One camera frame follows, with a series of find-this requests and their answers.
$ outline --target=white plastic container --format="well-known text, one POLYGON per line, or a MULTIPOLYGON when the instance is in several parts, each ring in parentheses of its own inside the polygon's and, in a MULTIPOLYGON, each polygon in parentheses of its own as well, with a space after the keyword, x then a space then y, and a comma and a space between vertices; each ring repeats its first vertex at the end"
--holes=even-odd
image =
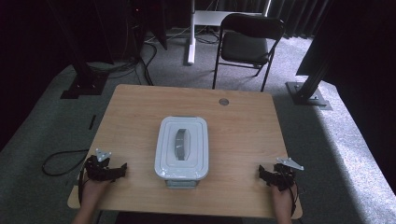
POLYGON ((161 123, 155 172, 171 189, 192 189, 209 170, 206 121, 198 117, 167 117, 161 123))

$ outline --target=gray carpet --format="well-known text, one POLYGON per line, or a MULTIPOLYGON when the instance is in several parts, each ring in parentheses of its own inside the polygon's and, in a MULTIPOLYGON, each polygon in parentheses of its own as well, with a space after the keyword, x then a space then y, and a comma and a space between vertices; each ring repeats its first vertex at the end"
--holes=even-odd
MULTIPOLYGON (((200 37, 215 40, 210 35, 200 37)), ((332 110, 295 105, 289 96, 285 82, 306 79, 295 73, 310 43, 311 40, 301 38, 282 39, 265 87, 274 96, 287 151, 305 168, 297 174, 300 187, 306 191, 301 195, 302 220, 305 224, 396 223, 395 195, 336 88, 325 82, 319 86, 332 110)), ((153 44, 158 52, 148 70, 155 85, 211 88, 217 45, 197 42, 195 64, 186 65, 185 38, 168 40, 168 50, 153 44)), ((144 46, 145 62, 153 52, 152 46, 144 46)), ((102 63, 93 65, 107 67, 102 63)), ((252 77, 252 70, 222 66, 217 89, 259 91, 262 74, 252 77)), ((111 74, 100 96, 61 100, 75 75, 73 67, 68 66, 52 80, 30 116, 1 151, 0 223, 70 223, 76 210, 68 208, 66 202, 78 168, 52 177, 41 172, 42 162, 58 151, 89 148, 115 87, 120 83, 146 83, 139 64, 135 70, 111 74), (90 129, 92 116, 96 120, 90 129)), ((54 173, 64 171, 83 156, 84 153, 62 155, 52 160, 48 169, 54 173)), ((104 212, 100 223, 114 223, 116 215, 117 212, 104 212)), ((244 222, 275 223, 272 219, 249 217, 244 222)))

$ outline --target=wooden table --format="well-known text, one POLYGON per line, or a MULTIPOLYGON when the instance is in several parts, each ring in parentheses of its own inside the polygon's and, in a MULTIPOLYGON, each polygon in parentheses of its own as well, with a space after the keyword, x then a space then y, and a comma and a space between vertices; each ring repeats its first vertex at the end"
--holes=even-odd
MULTIPOLYGON (((128 163, 126 177, 111 184, 99 208, 153 213, 273 217, 271 191, 258 168, 273 171, 276 157, 287 158, 272 96, 251 91, 119 85, 88 156, 96 148, 112 152, 110 168, 128 163), (209 173, 196 189, 168 189, 154 171, 161 121, 168 116, 207 122, 209 173)), ((78 187, 68 205, 79 208, 78 187)), ((302 213, 298 202, 293 218, 302 213)))

